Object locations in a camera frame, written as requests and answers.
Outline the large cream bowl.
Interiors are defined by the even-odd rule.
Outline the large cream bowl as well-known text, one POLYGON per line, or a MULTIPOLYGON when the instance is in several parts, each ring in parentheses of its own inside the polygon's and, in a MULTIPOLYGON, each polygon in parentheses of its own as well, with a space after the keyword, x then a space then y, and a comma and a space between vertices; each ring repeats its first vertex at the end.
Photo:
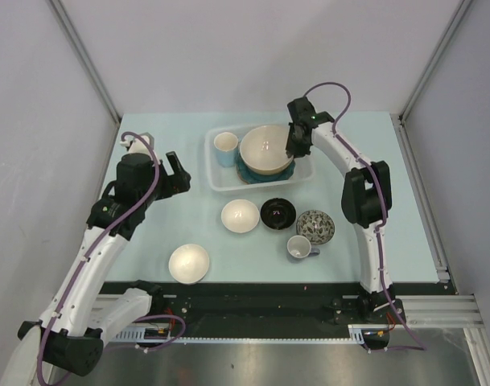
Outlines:
POLYGON ((260 175, 275 175, 292 162, 286 144, 289 129, 284 125, 263 125, 251 129, 240 143, 240 156, 245 165, 260 175))

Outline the teal glass plate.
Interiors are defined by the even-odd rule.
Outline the teal glass plate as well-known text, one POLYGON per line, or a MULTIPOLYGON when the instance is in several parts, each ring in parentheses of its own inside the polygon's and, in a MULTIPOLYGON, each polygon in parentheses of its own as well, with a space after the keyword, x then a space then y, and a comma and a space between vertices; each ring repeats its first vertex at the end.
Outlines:
POLYGON ((273 183, 288 180, 294 174, 295 167, 296 164, 295 161, 293 161, 286 169, 277 174, 260 175, 257 172, 249 169, 239 154, 236 157, 237 176, 241 181, 247 184, 273 183))

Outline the black glossy bowl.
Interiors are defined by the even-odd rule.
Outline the black glossy bowl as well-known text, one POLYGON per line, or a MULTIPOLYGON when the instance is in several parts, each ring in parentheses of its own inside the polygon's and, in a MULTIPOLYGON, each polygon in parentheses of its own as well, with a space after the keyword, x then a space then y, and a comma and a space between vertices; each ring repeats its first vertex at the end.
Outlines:
POLYGON ((284 198, 272 198, 262 204, 260 217, 267 228, 284 230, 294 224, 297 213, 291 201, 284 198))

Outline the medium white bowl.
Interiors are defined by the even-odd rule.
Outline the medium white bowl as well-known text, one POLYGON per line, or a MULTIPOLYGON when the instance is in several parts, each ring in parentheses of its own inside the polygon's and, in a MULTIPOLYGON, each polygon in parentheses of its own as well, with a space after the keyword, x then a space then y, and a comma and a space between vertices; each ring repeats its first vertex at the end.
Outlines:
POLYGON ((251 201, 235 199, 224 206, 220 219, 230 232, 242 234, 252 231, 258 225, 260 213, 251 201))

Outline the floral patterned bowl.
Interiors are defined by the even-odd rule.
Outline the floral patterned bowl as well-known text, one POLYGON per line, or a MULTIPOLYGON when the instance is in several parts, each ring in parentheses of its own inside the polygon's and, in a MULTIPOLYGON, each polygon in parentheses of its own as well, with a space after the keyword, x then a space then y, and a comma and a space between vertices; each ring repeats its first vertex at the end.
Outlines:
POLYGON ((333 219, 324 211, 308 210, 296 222, 296 232, 306 237, 313 245, 328 243, 336 230, 333 219))

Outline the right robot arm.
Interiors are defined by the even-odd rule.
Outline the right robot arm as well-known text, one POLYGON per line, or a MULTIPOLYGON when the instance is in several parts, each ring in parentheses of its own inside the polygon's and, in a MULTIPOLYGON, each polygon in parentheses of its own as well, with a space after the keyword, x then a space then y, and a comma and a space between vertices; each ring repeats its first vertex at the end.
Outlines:
POLYGON ((336 129, 327 112, 290 113, 286 152, 303 158, 321 150, 344 177, 341 209, 353 225, 360 250, 359 315, 378 322, 394 308, 395 295, 385 257, 385 225, 391 208, 389 166, 373 162, 336 129))

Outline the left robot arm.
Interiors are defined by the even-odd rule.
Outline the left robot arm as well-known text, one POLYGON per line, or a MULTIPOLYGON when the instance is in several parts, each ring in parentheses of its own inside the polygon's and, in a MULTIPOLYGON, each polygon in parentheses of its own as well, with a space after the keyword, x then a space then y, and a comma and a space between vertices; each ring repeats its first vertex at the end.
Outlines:
POLYGON ((22 339, 39 326, 45 342, 43 361, 78 376, 88 375, 106 344, 132 322, 153 322, 165 311, 160 285, 134 281, 125 293, 98 315, 93 304, 116 258, 129 243, 146 210, 160 199, 190 189, 191 176, 175 152, 166 154, 173 173, 149 154, 127 153, 117 164, 117 177, 93 205, 80 250, 50 306, 36 321, 24 321, 22 339))

